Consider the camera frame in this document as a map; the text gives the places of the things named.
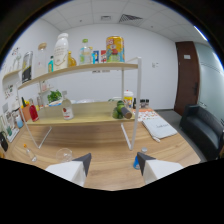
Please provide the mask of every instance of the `wooden shelf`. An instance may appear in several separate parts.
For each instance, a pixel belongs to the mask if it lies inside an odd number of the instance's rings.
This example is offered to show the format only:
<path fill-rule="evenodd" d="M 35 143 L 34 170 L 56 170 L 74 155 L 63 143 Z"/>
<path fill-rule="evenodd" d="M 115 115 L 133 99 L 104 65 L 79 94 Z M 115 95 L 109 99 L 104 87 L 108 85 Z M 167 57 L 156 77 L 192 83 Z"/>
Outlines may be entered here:
<path fill-rule="evenodd" d="M 133 70 L 138 69 L 137 64 L 129 64 L 129 63 L 98 63 L 98 64 L 88 64 L 88 65 L 78 65 L 74 67 L 64 68 L 61 70 L 57 70 L 54 72 L 46 73 L 39 77 L 36 77 L 30 81 L 23 83 L 18 89 L 22 89 L 31 84 L 35 84 L 47 79 L 68 75 L 71 73 L 80 73 L 87 71 L 98 71 L 98 70 Z"/>
<path fill-rule="evenodd" d="M 75 126 L 75 125 L 96 125 L 96 124 L 111 124 L 133 122 L 134 114 L 131 119 L 114 119 L 111 116 L 111 111 L 116 107 L 116 102 L 95 102 L 95 103 L 80 103 L 72 104 L 74 118 L 64 120 L 62 115 L 62 107 L 47 107 L 38 111 L 39 120 L 33 122 L 29 120 L 29 126 Z"/>
<path fill-rule="evenodd" d="M 18 70 L 15 70 L 15 71 L 6 73 L 6 74 L 4 75 L 4 77 L 3 77 L 3 79 L 5 79 L 5 78 L 7 78 L 7 77 L 9 77 L 9 76 L 11 76 L 11 75 L 15 75 L 15 74 L 17 74 L 17 73 L 20 72 L 20 71 L 21 71 L 21 69 L 18 69 Z"/>

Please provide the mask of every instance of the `notebook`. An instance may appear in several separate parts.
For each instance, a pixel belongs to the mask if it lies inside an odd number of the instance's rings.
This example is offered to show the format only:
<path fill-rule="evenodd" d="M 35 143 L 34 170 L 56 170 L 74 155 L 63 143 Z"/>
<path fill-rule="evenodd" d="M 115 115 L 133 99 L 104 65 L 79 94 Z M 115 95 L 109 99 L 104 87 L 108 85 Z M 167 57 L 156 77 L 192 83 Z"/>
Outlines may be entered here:
<path fill-rule="evenodd" d="M 149 131 L 152 137 L 160 139 L 177 134 L 176 129 L 161 117 L 158 117 L 157 119 L 143 120 L 142 124 Z"/>

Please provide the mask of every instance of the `brown door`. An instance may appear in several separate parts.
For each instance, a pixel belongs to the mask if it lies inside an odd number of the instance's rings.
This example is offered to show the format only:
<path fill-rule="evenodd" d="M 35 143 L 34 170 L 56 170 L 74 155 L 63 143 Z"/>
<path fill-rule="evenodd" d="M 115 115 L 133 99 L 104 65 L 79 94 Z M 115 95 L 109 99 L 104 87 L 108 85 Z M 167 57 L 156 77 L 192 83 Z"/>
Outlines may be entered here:
<path fill-rule="evenodd" d="M 192 41 L 176 42 L 178 86 L 174 111 L 183 115 L 185 105 L 197 104 L 199 92 L 199 62 Z"/>

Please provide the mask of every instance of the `ceiling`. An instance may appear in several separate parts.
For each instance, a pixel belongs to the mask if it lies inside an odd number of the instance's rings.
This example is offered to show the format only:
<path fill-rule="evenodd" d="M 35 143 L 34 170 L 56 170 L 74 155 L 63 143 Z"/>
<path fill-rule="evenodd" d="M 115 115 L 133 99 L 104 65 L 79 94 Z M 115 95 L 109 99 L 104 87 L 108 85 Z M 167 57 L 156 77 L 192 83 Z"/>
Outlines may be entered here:
<path fill-rule="evenodd" d="M 119 22 L 122 15 L 140 19 Z M 110 16 L 111 20 L 102 21 L 101 16 Z M 174 42 L 194 41 L 210 46 L 182 15 L 151 0 L 73 0 L 54 8 L 41 19 L 61 32 L 91 24 L 120 23 L 150 30 Z"/>

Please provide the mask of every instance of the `floor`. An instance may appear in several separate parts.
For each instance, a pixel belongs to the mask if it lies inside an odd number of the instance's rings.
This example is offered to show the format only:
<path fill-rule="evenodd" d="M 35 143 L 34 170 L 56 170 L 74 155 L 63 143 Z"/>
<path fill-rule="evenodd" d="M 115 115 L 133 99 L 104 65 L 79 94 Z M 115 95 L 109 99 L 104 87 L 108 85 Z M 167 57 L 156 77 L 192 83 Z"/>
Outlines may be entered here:
<path fill-rule="evenodd" d="M 177 114 L 173 110 L 155 110 L 161 117 L 163 117 L 170 125 L 172 125 L 179 134 L 189 143 L 189 145 L 194 149 L 199 158 L 201 159 L 201 163 L 207 162 L 207 159 L 202 154 L 200 149 L 196 146 L 196 144 L 186 135 L 179 127 L 181 116 Z"/>

